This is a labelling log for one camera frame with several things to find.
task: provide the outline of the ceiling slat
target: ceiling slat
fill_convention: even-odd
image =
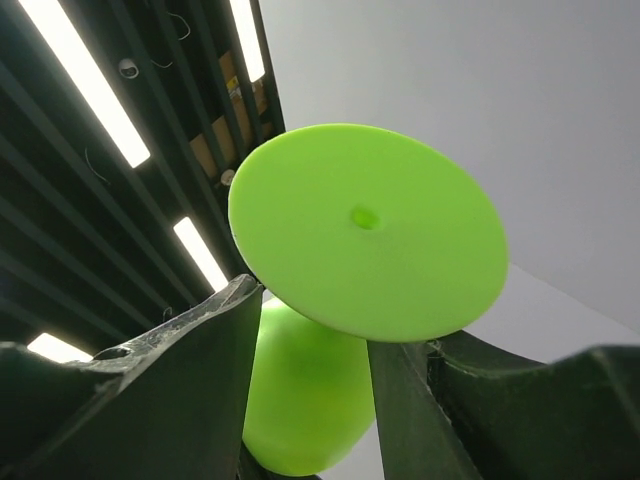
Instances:
[[[169,303],[136,272],[129,262],[119,254],[107,242],[63,195],[61,195],[42,175],[40,175],[18,152],[13,145],[0,133],[0,154],[34,189],[41,192],[49,203],[53,205],[71,224],[73,224],[87,239],[93,243],[122,273],[130,277],[135,284],[162,310],[169,306]]]
[[[165,2],[163,0],[158,0],[156,2],[152,2],[151,5],[156,19],[158,20],[158,24],[160,25],[160,30],[162,30],[162,33],[169,44],[169,50],[171,50],[174,65],[178,67],[180,77],[187,89],[187,96],[191,101],[193,111],[196,113],[196,117],[198,117],[198,121],[200,122],[200,130],[202,131],[207,146],[213,155],[216,167],[218,167],[217,173],[220,175],[226,170],[226,165],[222,149],[220,148],[220,143],[213,134],[213,129],[211,128],[213,119],[209,118],[209,115],[204,108],[204,101],[198,91],[198,86],[193,78],[191,69],[189,68],[189,62],[182,51],[182,47],[180,46],[180,40],[178,39],[176,29],[167,14]]]
[[[260,10],[259,0],[249,0],[251,3],[251,11],[253,13],[253,21],[256,25],[256,32],[258,34],[258,43],[260,44],[260,53],[262,54],[262,62],[264,64],[265,74],[263,78],[264,88],[267,93],[267,100],[269,102],[269,111],[271,112],[271,118],[276,127],[276,131],[284,132],[284,117],[282,115],[282,108],[280,106],[280,96],[278,95],[278,87],[276,85],[276,77],[273,72],[273,63],[271,62],[271,53],[269,52],[269,45],[267,44],[267,34],[264,29],[264,22],[262,21],[262,12]]]
[[[5,252],[3,249],[0,249],[0,264],[2,264],[5,269],[18,277],[20,280],[28,283],[36,290],[42,292],[44,295],[54,300],[56,303],[62,305],[72,312],[75,312],[78,317],[92,324],[102,332],[110,335],[114,340],[123,342],[129,339],[129,335],[114,327],[103,318],[100,318],[89,308],[78,302],[75,298],[71,297],[60,288],[53,285],[47,279],[43,278],[38,273],[20,263],[18,260],[13,258],[11,254]]]
[[[220,68],[220,62],[218,61],[220,55],[216,51],[211,30],[205,20],[205,12],[202,9],[200,0],[188,0],[187,5],[195,24],[195,33],[198,36],[202,49],[205,53],[207,60],[205,62],[205,67],[208,69],[216,87],[218,97],[222,101],[222,108],[224,110],[225,119],[227,120],[227,126],[231,132],[231,138],[233,139],[233,144],[238,152],[240,161],[242,161],[247,155],[247,149],[245,148],[244,139],[242,138],[242,131],[240,130],[238,117],[233,105],[231,104],[231,99],[229,98],[229,92],[227,90],[226,82],[224,81],[222,68]]]
[[[67,251],[62,245],[56,242],[50,235],[38,228],[18,209],[14,208],[9,202],[0,197],[0,215],[15,225],[26,236],[40,245],[45,251],[57,258],[67,268],[73,270],[78,277],[82,278],[90,284],[96,292],[104,295],[118,306],[124,313],[128,314],[132,320],[137,322],[145,329],[153,328],[154,323],[150,322],[145,316],[138,311],[127,300],[122,298],[115,290],[100,279],[95,273],[85,267],[76,258]]]
[[[145,80],[148,82],[158,102],[158,105],[162,109],[164,116],[169,122],[169,126],[177,141],[177,144],[180,148],[183,158],[186,160],[186,164],[189,167],[189,170],[193,178],[197,182],[197,185],[200,188],[204,199],[207,202],[208,212],[210,215],[213,215],[213,219],[215,220],[216,227],[217,227],[215,231],[216,233],[215,238],[219,238],[222,241],[224,241],[225,247],[226,247],[224,250],[228,251],[230,255],[236,259],[236,265],[237,265],[235,267],[236,271],[233,273],[234,275],[237,275],[238,273],[245,270],[243,268],[244,262],[240,258],[238,250],[235,247],[235,242],[233,241],[233,238],[231,236],[231,231],[227,227],[225,215],[222,212],[220,205],[216,202],[215,198],[213,197],[213,192],[211,191],[211,186],[208,184],[206,174],[202,166],[196,159],[193,153],[193,150],[191,149],[191,146],[189,145],[189,139],[186,137],[180,125],[180,121],[171,105],[169,96],[164,90],[164,87],[162,86],[162,82],[160,81],[160,78],[158,77],[158,74],[155,71],[155,67],[151,63],[151,58],[144,47],[142,39],[140,38],[135,28],[135,25],[133,23],[133,20],[131,19],[131,16],[129,15],[124,3],[122,2],[122,0],[110,0],[109,4],[111,5],[113,12],[125,33],[125,36],[131,46],[134,56],[140,61],[140,70],[142,74],[141,76],[143,76]],[[181,193],[181,195],[179,196],[179,199],[181,200],[181,204],[185,209],[185,212],[195,212],[195,209],[190,206],[189,202],[187,201],[186,195],[184,195],[182,188],[180,187],[175,176],[171,172],[171,169],[166,159],[161,154],[159,154],[157,158],[155,158],[155,161],[158,162],[163,178],[165,179],[167,184],[170,185],[172,190],[174,190],[175,192]],[[194,221],[194,223],[198,224],[202,222],[202,220],[199,219],[197,215],[194,214],[192,216],[193,216],[192,220]],[[216,251],[219,249],[219,247],[216,248],[216,246],[211,245],[211,239],[209,239],[208,236],[207,238],[204,238],[204,240],[207,243],[207,246],[209,246],[213,251]]]
[[[236,28],[236,22],[233,18],[233,12],[231,11],[231,4],[229,3],[229,0],[220,0],[216,3],[222,7],[225,29],[229,35],[229,39],[231,40],[231,56],[233,59],[233,65],[236,70],[236,75],[238,76],[238,82],[240,83],[242,101],[247,109],[247,115],[249,116],[249,122],[251,123],[254,142],[256,145],[260,145],[264,141],[262,124],[260,123],[260,114],[258,113],[256,98],[253,94],[253,85],[251,80],[249,80],[249,71],[247,69],[246,62],[244,61],[244,54],[242,53],[238,29]]]
[[[102,186],[98,179],[89,169],[86,168],[84,162],[80,159],[75,150],[67,143],[60,132],[49,121],[47,116],[38,108],[35,102],[30,98],[29,94],[20,86],[18,81],[6,69],[4,64],[0,62],[0,84],[7,94],[13,99],[15,104],[20,107],[29,120],[38,128],[41,134],[49,141],[64,160],[78,175],[81,181],[99,198],[102,204],[107,208],[111,215],[118,220],[122,227],[138,244],[140,250],[144,252],[154,263],[156,268],[164,274],[171,284],[180,292],[180,294],[191,303],[197,303],[195,297],[189,292],[189,289],[182,283],[178,276],[169,267],[167,262],[156,251],[151,242],[145,237],[140,229],[131,221],[129,216],[111,197],[110,193]]]

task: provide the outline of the gray wall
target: gray wall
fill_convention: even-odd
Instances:
[[[289,129],[400,131],[493,198],[513,264],[469,331],[541,361],[640,344],[630,330],[640,331],[640,1],[268,0],[262,10]],[[381,475],[372,433],[325,478]]]

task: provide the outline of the lime green frisbee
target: lime green frisbee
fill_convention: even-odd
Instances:
[[[240,253],[277,297],[366,339],[460,330],[507,275],[503,226],[473,178],[375,127],[318,125],[260,146],[233,180],[229,218]]]

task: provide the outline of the small hole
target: small hole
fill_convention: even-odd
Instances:
[[[355,207],[351,211],[351,221],[363,230],[374,230],[380,225],[380,218],[365,207]]]
[[[94,360],[113,360],[114,358],[124,358],[131,353],[131,350],[125,347],[112,347],[101,351],[93,357]]]

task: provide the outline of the ceiling light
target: ceiling light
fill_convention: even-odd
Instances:
[[[173,230],[213,290],[217,292],[226,287],[229,283],[227,277],[222,273],[220,266],[213,258],[191,219],[189,217],[183,218],[173,227]]]
[[[231,11],[240,37],[244,61],[249,71],[249,80],[255,82],[264,75],[264,63],[262,63],[256,25],[253,22],[251,3],[249,0],[231,0]]]
[[[19,0],[124,158],[137,167],[150,157],[115,93],[57,0]]]
[[[66,363],[77,360],[79,362],[90,362],[93,357],[82,350],[69,345],[66,342],[43,333],[33,342],[27,345],[27,348],[43,357],[58,363]]]

